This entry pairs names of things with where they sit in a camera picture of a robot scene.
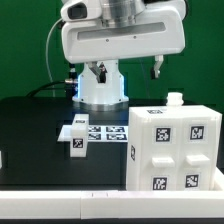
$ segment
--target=white foam block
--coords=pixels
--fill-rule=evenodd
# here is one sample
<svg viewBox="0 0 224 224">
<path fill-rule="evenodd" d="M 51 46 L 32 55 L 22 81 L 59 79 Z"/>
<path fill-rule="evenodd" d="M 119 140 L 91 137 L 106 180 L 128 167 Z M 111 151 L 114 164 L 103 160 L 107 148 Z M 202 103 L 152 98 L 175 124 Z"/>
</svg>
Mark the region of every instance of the white foam block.
<svg viewBox="0 0 224 224">
<path fill-rule="evenodd" d="M 171 157 L 152 158 L 152 163 L 157 168 L 175 167 L 175 162 Z"/>
<path fill-rule="evenodd" d="M 187 156 L 186 160 L 191 166 L 204 166 L 210 163 L 210 159 L 205 155 Z"/>
<path fill-rule="evenodd" d="M 80 219 L 79 191 L 0 191 L 0 219 Z"/>
<path fill-rule="evenodd" d="M 2 168 L 2 152 L 0 151 L 0 169 Z"/>
<path fill-rule="evenodd" d="M 86 157 L 89 115 L 76 114 L 71 127 L 70 156 Z"/>
</svg>

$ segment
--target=green backdrop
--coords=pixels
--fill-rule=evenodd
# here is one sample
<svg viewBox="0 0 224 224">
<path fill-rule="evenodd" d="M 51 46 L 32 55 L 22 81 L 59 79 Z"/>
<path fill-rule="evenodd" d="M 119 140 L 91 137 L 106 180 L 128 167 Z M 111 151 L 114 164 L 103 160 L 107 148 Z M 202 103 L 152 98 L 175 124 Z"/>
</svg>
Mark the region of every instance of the green backdrop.
<svg viewBox="0 0 224 224">
<path fill-rule="evenodd" d="M 159 80 L 143 75 L 139 59 L 120 61 L 131 98 L 165 98 L 181 91 L 184 99 L 224 111 L 224 1 L 191 0 L 184 20 L 186 48 L 167 56 Z M 0 1 L 0 99 L 25 96 L 49 82 L 45 65 L 45 42 L 51 26 L 60 18 L 60 0 Z M 67 78 L 60 30 L 50 43 L 50 65 L 54 80 Z M 141 59 L 146 71 L 152 58 Z"/>
</svg>

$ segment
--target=white cap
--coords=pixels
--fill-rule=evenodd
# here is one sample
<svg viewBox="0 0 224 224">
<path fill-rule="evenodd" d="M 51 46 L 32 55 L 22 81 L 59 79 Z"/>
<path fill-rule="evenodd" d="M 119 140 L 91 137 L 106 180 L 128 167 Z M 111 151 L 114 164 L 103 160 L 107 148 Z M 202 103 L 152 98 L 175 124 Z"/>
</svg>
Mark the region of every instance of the white cap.
<svg viewBox="0 0 224 224">
<path fill-rule="evenodd" d="M 182 98 L 183 98 L 182 93 L 168 93 L 166 105 L 171 107 L 182 106 L 184 103 Z"/>
</svg>

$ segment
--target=white robot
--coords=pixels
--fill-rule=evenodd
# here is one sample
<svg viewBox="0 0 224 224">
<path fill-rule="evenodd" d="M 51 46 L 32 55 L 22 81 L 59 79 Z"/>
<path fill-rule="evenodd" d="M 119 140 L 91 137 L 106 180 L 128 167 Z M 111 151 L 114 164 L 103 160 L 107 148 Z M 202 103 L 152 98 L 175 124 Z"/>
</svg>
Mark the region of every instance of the white robot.
<svg viewBox="0 0 224 224">
<path fill-rule="evenodd" d="M 185 47 L 185 0 L 62 2 L 65 58 L 72 64 L 85 63 L 73 100 L 88 109 L 105 111 L 127 104 L 119 59 L 155 56 L 151 73 L 158 78 L 163 55 Z"/>
</svg>

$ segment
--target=black table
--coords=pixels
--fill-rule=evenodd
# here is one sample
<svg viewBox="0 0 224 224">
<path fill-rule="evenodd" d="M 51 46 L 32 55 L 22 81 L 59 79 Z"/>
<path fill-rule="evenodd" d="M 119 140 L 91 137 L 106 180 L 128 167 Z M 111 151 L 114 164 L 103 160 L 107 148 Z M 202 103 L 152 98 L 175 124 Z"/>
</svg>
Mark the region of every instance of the black table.
<svg viewBox="0 0 224 224">
<path fill-rule="evenodd" d="M 130 100 L 130 106 L 146 105 L 165 105 L 165 101 Z M 0 190 L 125 190 L 127 143 L 89 143 L 87 157 L 74 159 L 69 156 L 69 143 L 57 142 L 62 126 L 71 124 L 76 113 L 90 114 L 91 125 L 128 125 L 128 109 L 85 111 L 75 108 L 72 101 L 64 98 L 13 97 L 0 101 L 0 150 L 3 159 Z M 224 168 L 222 138 L 218 167 Z M 119 220 L 77 222 L 116 223 Z M 121 223 L 136 222 L 206 224 L 224 221 L 143 219 L 122 220 Z M 36 220 L 32 223 L 60 223 L 60 220 Z"/>
</svg>

